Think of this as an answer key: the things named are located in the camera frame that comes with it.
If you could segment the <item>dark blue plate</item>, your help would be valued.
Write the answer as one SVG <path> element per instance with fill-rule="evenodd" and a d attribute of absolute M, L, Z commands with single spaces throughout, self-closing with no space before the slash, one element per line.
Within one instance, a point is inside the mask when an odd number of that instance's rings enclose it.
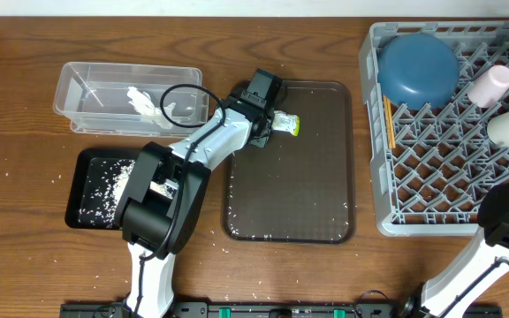
<path fill-rule="evenodd" d="M 458 58 L 435 36 L 401 35 L 381 50 L 377 81 L 391 102 L 420 110 L 425 104 L 443 108 L 459 83 Z"/>

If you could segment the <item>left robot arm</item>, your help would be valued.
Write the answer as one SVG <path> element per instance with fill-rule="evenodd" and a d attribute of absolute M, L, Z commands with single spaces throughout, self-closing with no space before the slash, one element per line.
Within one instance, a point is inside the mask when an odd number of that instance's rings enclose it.
<path fill-rule="evenodd" d="M 197 224 L 211 172 L 248 144 L 264 147 L 276 102 L 244 93 L 228 96 L 189 137 L 147 144 L 133 164 L 114 217 L 133 262 L 125 317 L 162 317 L 174 299 L 176 255 Z"/>

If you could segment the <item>white paper napkin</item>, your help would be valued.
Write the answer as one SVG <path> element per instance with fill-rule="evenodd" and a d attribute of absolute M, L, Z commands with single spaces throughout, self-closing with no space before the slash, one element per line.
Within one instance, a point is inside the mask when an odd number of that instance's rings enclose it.
<path fill-rule="evenodd" d="M 150 95 L 136 87 L 129 87 L 127 92 L 129 103 L 134 110 L 142 115 L 143 121 L 159 125 L 165 130 L 171 130 L 174 125 L 166 118 L 158 106 L 155 106 Z"/>

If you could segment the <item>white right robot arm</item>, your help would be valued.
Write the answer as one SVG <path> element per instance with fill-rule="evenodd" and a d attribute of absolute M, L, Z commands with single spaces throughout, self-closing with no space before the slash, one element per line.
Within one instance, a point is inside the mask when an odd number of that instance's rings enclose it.
<path fill-rule="evenodd" d="M 493 186 L 482 200 L 478 228 L 439 275 L 408 298 L 400 317 L 461 317 L 509 272 L 509 183 Z"/>

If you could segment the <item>yellow green snack wrapper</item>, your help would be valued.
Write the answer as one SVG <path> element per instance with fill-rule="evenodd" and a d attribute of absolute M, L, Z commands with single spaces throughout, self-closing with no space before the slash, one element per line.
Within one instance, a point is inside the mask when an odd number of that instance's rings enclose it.
<path fill-rule="evenodd" d="M 282 110 L 275 110 L 271 129 L 273 131 L 290 133 L 292 136 L 297 137 L 300 131 L 300 118 L 297 115 L 289 114 Z"/>

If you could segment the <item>pink cup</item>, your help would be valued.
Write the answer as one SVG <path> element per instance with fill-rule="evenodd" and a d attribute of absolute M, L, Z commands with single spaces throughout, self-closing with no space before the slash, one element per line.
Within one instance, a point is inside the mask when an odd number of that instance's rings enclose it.
<path fill-rule="evenodd" d="M 467 98 L 471 103 L 486 109 L 495 106 L 508 89 L 509 68 L 494 65 L 473 82 Z"/>

